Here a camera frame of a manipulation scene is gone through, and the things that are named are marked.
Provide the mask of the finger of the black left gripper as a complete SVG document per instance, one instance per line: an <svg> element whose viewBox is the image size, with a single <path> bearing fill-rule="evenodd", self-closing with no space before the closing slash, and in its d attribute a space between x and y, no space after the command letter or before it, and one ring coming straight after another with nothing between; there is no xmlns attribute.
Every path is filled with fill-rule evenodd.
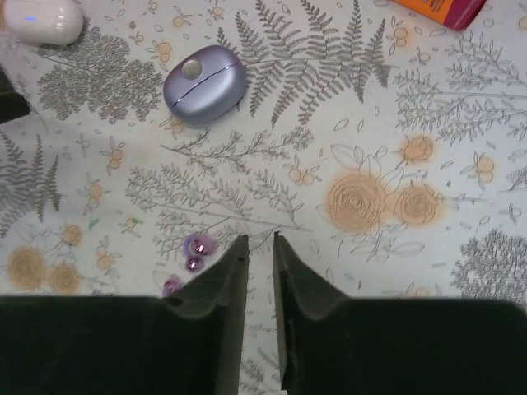
<svg viewBox="0 0 527 395"><path fill-rule="evenodd" d="M25 117L30 106L23 95L19 94L6 73L0 71L0 123L7 123Z"/></svg>

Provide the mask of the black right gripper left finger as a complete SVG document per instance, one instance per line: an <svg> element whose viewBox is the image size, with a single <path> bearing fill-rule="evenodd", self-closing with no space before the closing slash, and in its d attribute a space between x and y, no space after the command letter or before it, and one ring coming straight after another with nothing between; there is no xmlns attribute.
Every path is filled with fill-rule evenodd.
<svg viewBox="0 0 527 395"><path fill-rule="evenodd" d="M240 236L167 298L4 296L4 394L235 394L249 271Z"/></svg>

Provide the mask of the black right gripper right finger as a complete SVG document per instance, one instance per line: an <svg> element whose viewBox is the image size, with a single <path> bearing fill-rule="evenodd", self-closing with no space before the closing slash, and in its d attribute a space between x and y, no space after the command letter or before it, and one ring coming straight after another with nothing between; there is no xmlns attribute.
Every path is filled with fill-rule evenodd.
<svg viewBox="0 0 527 395"><path fill-rule="evenodd" d="M356 298L273 241L282 389L290 394L523 394L526 315L503 300Z"/></svg>

